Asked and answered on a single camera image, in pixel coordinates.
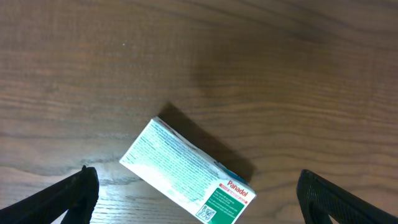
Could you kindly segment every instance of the white box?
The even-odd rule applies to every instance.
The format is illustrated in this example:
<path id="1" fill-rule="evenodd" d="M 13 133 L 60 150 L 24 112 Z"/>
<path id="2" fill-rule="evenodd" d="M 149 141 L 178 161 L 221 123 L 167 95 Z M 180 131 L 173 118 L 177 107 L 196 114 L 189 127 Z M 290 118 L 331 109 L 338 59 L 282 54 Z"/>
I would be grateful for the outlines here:
<path id="1" fill-rule="evenodd" d="M 256 197 L 242 178 L 158 117 L 120 163 L 203 223 L 232 224 Z"/>

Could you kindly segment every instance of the box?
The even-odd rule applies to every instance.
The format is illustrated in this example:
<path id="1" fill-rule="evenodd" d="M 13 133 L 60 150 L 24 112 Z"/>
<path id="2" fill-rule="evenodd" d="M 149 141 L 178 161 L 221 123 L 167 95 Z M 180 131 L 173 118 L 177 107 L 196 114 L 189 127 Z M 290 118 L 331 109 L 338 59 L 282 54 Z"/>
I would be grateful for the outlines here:
<path id="1" fill-rule="evenodd" d="M 242 178 L 158 117 L 120 163 L 203 223 L 232 224 L 256 197 Z"/>

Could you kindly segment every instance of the panadol box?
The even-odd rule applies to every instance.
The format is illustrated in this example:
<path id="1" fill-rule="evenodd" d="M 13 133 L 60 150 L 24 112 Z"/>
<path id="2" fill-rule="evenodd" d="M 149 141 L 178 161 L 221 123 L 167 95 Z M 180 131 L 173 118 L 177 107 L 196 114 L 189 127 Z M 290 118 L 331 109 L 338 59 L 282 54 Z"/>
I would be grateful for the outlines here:
<path id="1" fill-rule="evenodd" d="M 231 224 L 256 197 L 160 118 L 151 119 L 120 163 L 203 223 Z"/>

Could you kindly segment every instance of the green label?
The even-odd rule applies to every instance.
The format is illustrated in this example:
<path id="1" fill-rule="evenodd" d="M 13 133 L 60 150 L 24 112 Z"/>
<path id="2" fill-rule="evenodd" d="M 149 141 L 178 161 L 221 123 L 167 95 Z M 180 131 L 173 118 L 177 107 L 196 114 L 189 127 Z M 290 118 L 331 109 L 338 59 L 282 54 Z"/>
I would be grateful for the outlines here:
<path id="1" fill-rule="evenodd" d="M 243 207 L 241 202 L 217 188 L 199 210 L 197 217 L 209 224 L 231 224 Z"/>

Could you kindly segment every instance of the brown wood tabletop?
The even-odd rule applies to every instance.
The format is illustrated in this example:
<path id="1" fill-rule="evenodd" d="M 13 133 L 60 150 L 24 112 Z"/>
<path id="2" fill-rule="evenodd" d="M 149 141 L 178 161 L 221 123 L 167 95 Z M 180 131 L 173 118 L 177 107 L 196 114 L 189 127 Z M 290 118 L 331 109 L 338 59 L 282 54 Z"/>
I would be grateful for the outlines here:
<path id="1" fill-rule="evenodd" d="M 396 0 L 3 0 L 0 208 L 93 166 L 92 223 L 199 223 L 119 159 L 158 114 L 303 223 L 310 169 L 398 215 Z"/>

